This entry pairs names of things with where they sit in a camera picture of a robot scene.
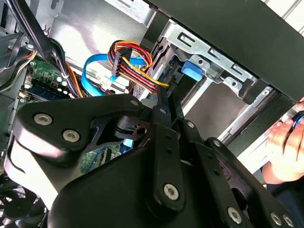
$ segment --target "cable bundle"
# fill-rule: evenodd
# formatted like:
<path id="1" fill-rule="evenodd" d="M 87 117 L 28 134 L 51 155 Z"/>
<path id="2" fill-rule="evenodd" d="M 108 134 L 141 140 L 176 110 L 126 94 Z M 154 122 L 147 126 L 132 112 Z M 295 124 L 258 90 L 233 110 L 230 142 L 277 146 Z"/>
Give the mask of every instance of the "cable bundle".
<path id="1" fill-rule="evenodd" d="M 138 54 L 145 61 L 146 64 L 141 69 L 138 69 L 134 65 L 132 65 L 126 57 L 122 57 L 118 70 L 118 73 L 120 75 L 128 78 L 136 84 L 139 84 L 143 88 L 147 89 L 150 93 L 155 90 L 157 85 L 169 87 L 168 84 L 161 83 L 146 74 L 145 71 L 152 65 L 153 60 L 151 55 L 146 50 L 142 49 L 136 42 L 121 40 L 115 41 L 111 45 L 110 50 L 108 52 L 108 61 L 111 66 L 114 65 L 113 60 L 115 59 L 115 52 L 124 47 L 132 48 L 132 51 Z"/>

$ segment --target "yellow wire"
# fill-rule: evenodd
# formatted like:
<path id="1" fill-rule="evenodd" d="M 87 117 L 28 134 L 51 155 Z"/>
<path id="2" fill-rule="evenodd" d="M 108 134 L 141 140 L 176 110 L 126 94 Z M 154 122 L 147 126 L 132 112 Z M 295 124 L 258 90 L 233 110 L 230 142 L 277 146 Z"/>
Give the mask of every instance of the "yellow wire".
<path id="1" fill-rule="evenodd" d="M 139 46 L 139 43 L 136 43 L 134 41 L 131 41 L 131 40 L 124 40 L 124 41 L 119 41 L 115 44 L 115 47 L 114 47 L 114 50 L 117 49 L 117 46 L 120 45 L 120 44 L 125 44 L 125 43 L 129 43 L 129 44 L 136 44 L 137 46 Z"/>
<path id="2" fill-rule="evenodd" d="M 29 64 L 29 63 L 36 57 L 36 55 L 37 55 L 37 51 L 33 51 L 33 54 L 32 54 L 31 57 L 28 59 L 28 61 L 26 61 L 24 64 L 22 64 L 22 65 L 20 66 L 20 68 L 19 68 L 18 71 L 17 71 L 17 75 L 19 75 L 19 74 L 21 73 L 21 71 L 23 70 L 23 68 L 24 68 L 27 64 Z"/>
<path id="3" fill-rule="evenodd" d="M 146 73 L 144 73 L 143 71 L 141 71 L 141 70 L 137 69 L 136 67 L 134 67 L 134 66 L 126 59 L 126 57 L 123 57 L 123 60 L 124 60 L 124 61 L 133 69 L 133 70 L 135 70 L 137 73 L 139 73 L 139 74 L 145 76 L 147 79 L 153 81 L 154 83 L 156 83 L 156 84 L 158 84 L 158 85 L 160 85 L 160 86 L 169 87 L 168 84 L 159 82 L 159 81 L 155 80 L 154 78 L 150 77 L 149 75 L 147 75 Z"/>

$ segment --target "mounting hole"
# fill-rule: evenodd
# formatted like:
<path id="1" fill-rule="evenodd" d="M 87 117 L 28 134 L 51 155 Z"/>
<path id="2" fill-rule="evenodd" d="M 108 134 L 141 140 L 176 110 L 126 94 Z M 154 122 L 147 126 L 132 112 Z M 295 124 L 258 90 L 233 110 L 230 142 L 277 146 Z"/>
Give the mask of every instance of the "mounting hole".
<path id="1" fill-rule="evenodd" d="M 160 108 L 160 111 L 164 114 L 166 114 L 167 112 L 165 110 L 163 110 L 162 108 Z"/>
<path id="2" fill-rule="evenodd" d="M 143 135 L 143 134 L 145 134 L 146 132 L 147 132 L 147 129 L 145 129 L 145 128 L 142 127 L 142 128 L 140 128 L 140 129 L 138 129 L 136 133 L 137 133 L 138 135 Z"/>
<path id="3" fill-rule="evenodd" d="M 215 175 L 219 176 L 219 171 L 213 170 L 213 172 L 214 172 Z"/>
<path id="4" fill-rule="evenodd" d="M 132 103 L 133 105 L 135 105 L 135 106 L 138 106 L 138 103 L 137 103 L 136 101 L 134 101 L 134 100 L 131 100 L 131 103 Z"/>

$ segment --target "red wire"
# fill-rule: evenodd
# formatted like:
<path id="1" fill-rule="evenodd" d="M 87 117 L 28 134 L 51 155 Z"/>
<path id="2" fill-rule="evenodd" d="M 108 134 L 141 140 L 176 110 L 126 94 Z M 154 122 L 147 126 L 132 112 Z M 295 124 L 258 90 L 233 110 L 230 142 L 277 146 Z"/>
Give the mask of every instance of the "red wire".
<path id="1" fill-rule="evenodd" d="M 149 64 L 151 64 L 151 59 L 148 58 L 148 56 L 149 56 L 148 52 L 146 50 L 142 49 L 141 47 L 139 47 L 137 45 L 134 45 L 134 44 L 128 44 L 128 43 L 126 43 L 126 44 L 120 44 L 119 46 L 131 47 L 131 48 L 135 48 L 135 49 L 141 50 L 144 53 L 144 55 L 146 55 L 145 56 L 146 60 L 149 62 Z"/>
<path id="2" fill-rule="evenodd" d="M 121 64 L 120 66 L 121 66 L 122 69 L 124 69 L 124 70 L 125 70 L 126 72 L 128 72 L 130 75 L 132 75 L 133 77 L 135 77 L 135 78 L 138 79 L 139 81 L 145 83 L 147 86 L 149 86 L 149 87 L 151 87 L 151 88 L 153 88 L 153 89 L 156 88 L 156 86 L 155 86 L 154 84 L 150 83 L 150 82 L 149 82 L 148 80 L 146 80 L 145 78 L 142 78 L 142 77 L 136 75 L 132 70 L 130 70 L 130 69 L 127 68 L 126 66 L 124 66 L 124 65 L 122 65 L 122 64 Z"/>

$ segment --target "capacitor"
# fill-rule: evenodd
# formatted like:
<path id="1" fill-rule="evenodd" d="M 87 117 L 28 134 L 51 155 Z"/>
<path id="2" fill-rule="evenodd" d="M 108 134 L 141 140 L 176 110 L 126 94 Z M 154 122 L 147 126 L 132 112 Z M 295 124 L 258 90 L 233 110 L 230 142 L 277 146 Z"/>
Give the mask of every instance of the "capacitor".
<path id="1" fill-rule="evenodd" d="M 56 81 L 62 82 L 62 78 L 61 78 L 61 77 L 57 77 L 57 78 L 56 78 Z"/>

